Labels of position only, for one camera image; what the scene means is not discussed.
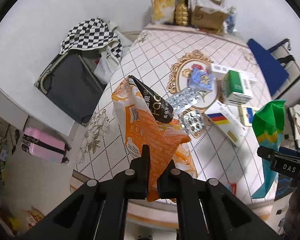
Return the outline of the green yellow plastic bag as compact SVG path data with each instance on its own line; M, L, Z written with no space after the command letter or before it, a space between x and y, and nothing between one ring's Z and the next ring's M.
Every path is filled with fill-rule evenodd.
M285 127L285 100L273 100L258 110L253 118L252 128L260 146L278 151ZM251 196L264 198L270 190L277 173L270 169L270 161L262 160L264 183Z

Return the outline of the orange snack wrapper bag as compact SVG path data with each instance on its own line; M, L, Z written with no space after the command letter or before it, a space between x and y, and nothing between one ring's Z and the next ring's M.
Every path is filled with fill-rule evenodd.
M170 161L174 161L176 168L197 177L187 145L191 138L174 118L173 108L166 100L133 75L118 85L111 98L123 130L124 145L132 158L141 155L143 145L149 146L149 202L159 199L157 179Z

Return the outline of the blue cartoon tissue pack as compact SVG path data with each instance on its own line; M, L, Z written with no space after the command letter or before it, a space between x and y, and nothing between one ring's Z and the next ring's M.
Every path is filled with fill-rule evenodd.
M213 76L205 70L193 68L187 81L187 86L202 92L212 90Z

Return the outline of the cream blue medicine box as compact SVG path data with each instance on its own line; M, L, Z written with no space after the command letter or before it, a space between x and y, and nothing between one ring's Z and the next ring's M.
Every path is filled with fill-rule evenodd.
M251 127L255 113L259 110L256 107L248 107L245 105L239 105L239 117L242 125Z

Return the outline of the orange box on floor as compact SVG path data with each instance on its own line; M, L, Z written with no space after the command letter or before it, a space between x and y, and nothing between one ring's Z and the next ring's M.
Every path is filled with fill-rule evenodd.
M8 221L12 223L13 229L25 232L33 228L45 216L37 209L32 207L30 210L6 208Z

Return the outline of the pink suitcase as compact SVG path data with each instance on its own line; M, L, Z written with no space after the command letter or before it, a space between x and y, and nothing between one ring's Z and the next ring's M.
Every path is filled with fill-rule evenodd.
M27 127L23 133L21 149L35 157L58 164L67 164L69 159L66 154L71 147L39 129Z

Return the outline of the white box with flag stripes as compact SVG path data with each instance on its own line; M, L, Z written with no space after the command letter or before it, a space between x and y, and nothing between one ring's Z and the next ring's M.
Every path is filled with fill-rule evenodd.
M235 146L238 147L241 144L246 129L226 108L225 104L216 100L204 114Z

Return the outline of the blue folder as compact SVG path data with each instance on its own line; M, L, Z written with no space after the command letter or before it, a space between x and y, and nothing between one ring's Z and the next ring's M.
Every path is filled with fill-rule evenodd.
M269 51L265 50L254 39L249 39L247 45L264 75L270 95L273 96L287 80L288 72Z

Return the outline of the green white medicine box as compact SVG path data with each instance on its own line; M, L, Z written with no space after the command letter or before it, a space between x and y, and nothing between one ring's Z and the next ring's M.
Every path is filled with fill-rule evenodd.
M249 80L240 72L229 70L222 81L223 102L228 105L245 105L253 98Z

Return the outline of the small white box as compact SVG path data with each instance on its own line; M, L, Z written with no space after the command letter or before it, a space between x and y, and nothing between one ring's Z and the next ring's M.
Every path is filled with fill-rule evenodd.
M235 69L235 68L228 67L228 66L224 66L224 65L220 65L220 64L215 64L215 63L210 64L210 72L212 73L212 75L215 78L218 78L218 79L223 79L225 77L225 75L228 73L228 71L230 71L230 70L239 72L244 77L246 77L251 83L257 82L257 79L253 73L246 72L246 71L243 71L240 69Z

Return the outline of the white plastic bag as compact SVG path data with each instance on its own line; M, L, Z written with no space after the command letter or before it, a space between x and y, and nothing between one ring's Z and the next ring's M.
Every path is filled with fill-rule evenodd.
M103 85L108 84L123 56L126 55L132 45L132 41L118 30L115 22L108 22L108 27L110 31L116 34L115 41L111 41L110 45L99 50L101 58L94 70L94 74Z

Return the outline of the cardboard box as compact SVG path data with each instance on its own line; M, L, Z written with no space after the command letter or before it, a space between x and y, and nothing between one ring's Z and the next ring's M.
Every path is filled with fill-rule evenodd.
M200 29L222 30L229 16L227 0L191 0L191 24Z

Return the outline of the checkered black white cloth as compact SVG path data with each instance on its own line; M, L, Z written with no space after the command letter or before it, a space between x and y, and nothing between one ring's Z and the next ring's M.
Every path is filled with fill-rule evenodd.
M122 59L122 44L119 35L109 29L101 18L91 18L74 26L61 42L59 54L70 50L92 51L106 50L106 57L111 56L116 62Z

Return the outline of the gold bottle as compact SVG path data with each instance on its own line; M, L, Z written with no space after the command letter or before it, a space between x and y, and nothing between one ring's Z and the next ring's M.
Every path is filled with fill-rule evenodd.
M189 0L178 0L175 5L174 21L176 25L189 25Z

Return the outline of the yellow white snack bag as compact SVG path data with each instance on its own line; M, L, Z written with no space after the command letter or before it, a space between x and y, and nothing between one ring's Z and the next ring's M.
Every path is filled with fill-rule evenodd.
M150 2L153 24L170 24L174 22L175 0L150 0Z

